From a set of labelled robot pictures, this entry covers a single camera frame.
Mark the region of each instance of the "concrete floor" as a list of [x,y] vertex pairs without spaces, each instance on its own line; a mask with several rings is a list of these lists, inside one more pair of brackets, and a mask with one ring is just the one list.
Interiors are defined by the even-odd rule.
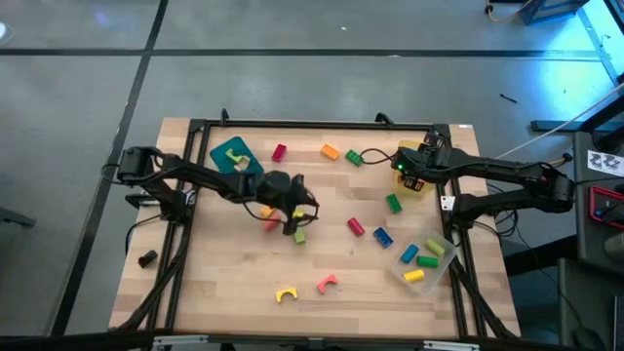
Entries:
[[[15,37],[5,48],[143,48],[157,1],[0,2]],[[547,58],[155,57],[125,140],[151,145],[164,117],[473,124],[481,153],[532,137],[534,119],[568,119],[612,89],[579,18],[537,26],[494,23],[482,2],[412,0],[170,2],[157,49],[545,50]],[[605,5],[587,14],[621,73],[622,36]],[[501,17],[514,6],[496,6]],[[48,330],[77,238],[137,72],[139,57],[0,56],[0,206],[37,217],[35,229],[0,226],[0,334]],[[514,104],[500,98],[516,99]],[[570,148],[551,136],[513,156],[554,160]],[[571,165],[563,167],[572,174]],[[136,211],[113,187],[68,332],[106,329]],[[573,212],[521,211],[532,246],[574,233]],[[517,238],[506,253],[523,250]],[[512,279],[523,311],[543,303],[538,282]]]

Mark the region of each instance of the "wooden table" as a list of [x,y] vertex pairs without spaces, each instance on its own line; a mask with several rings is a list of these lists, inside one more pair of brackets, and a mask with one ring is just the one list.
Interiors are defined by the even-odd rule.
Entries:
[[[185,118],[165,119],[158,148],[181,155],[188,124]],[[455,147],[479,154],[472,126],[452,125],[450,130]],[[429,295],[416,295],[387,270],[419,229],[428,227],[442,233],[435,189],[422,196],[400,195],[403,212],[391,214],[384,199],[395,190],[389,164],[356,168],[343,155],[332,162],[319,152],[324,143],[330,143],[343,153],[374,146],[390,154],[400,140],[422,140],[424,133],[211,128],[208,150],[235,136],[243,138],[266,172],[305,175],[305,185],[321,204],[320,219],[306,227],[307,242],[297,245],[293,237],[282,235],[280,230],[264,233],[263,223],[250,217],[242,206],[228,203],[211,190],[201,190],[175,318],[177,332],[359,338],[457,336],[448,272]],[[288,153],[282,163],[275,164],[271,155],[278,143],[287,145]],[[198,142],[191,160],[196,159],[197,150]],[[216,169],[208,153],[206,166]],[[467,176],[459,182],[464,193],[487,194],[483,179]],[[137,220],[157,212],[157,208],[142,209]],[[360,238],[346,226],[353,216],[366,229]],[[491,217],[479,220],[494,225]],[[395,241],[387,250],[372,237],[379,226]],[[166,222],[156,221],[135,230],[111,327],[125,322],[152,288],[158,264],[141,269],[137,259],[149,250],[162,250],[166,227]],[[469,233],[482,295],[506,327],[520,334],[498,238],[479,227]],[[339,284],[328,286],[321,295],[316,285],[330,274]],[[277,303],[275,291],[286,288],[296,288],[298,300],[285,296]],[[157,327],[164,325],[168,300],[169,293],[164,292]],[[465,291],[463,301],[469,332],[475,334]]]

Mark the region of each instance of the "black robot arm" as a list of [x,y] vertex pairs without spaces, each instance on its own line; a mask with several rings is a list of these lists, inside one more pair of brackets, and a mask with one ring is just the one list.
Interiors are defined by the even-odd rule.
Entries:
[[392,168],[401,172],[407,188],[415,189],[420,179],[446,183],[451,177],[476,176],[521,185],[523,188],[501,194],[455,197],[451,218],[455,224],[471,227],[480,215],[501,211],[538,209],[564,213],[572,208],[574,182],[550,164],[521,163],[470,156],[453,147],[421,144],[417,150],[399,147]]
[[[154,164],[160,167],[155,171]],[[283,233],[292,235],[300,222],[315,215],[293,217],[298,205],[318,208],[314,196],[303,185],[303,175],[291,177],[279,171],[256,175],[245,172],[224,174],[165,154],[155,147],[131,147],[124,151],[117,179],[129,186],[140,186],[156,199],[163,219],[184,223],[190,217],[186,193],[171,189],[166,178],[179,179],[216,191],[223,199],[246,204],[258,202],[282,211],[287,221]]]

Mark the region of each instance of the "white label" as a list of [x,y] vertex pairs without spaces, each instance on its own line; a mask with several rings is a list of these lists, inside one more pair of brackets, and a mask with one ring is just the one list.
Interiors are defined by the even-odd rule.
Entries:
[[587,150],[587,168],[614,176],[624,176],[624,158]]
[[443,211],[452,211],[452,206],[455,204],[454,196],[441,196],[440,203],[442,204]]

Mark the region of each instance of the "red block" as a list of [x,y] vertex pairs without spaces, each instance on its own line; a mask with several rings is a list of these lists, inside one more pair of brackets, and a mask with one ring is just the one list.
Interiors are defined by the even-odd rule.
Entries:
[[286,146],[282,144],[277,144],[275,151],[273,152],[273,161],[274,162],[282,162],[282,159],[286,155]]
[[264,231],[265,232],[270,232],[271,230],[275,229],[278,225],[280,225],[281,222],[279,222],[278,220],[281,219],[282,216],[280,215],[280,213],[278,213],[277,211],[273,212],[273,214],[271,214],[271,216],[269,217],[269,219],[277,219],[277,220],[267,220],[264,222]]
[[319,290],[319,293],[325,293],[325,285],[327,283],[338,284],[338,280],[335,279],[335,276],[331,274],[329,277],[325,278],[321,283],[319,283],[316,288]]
[[364,228],[356,218],[351,218],[347,220],[347,225],[351,228],[351,231],[355,236],[361,237],[364,234]]

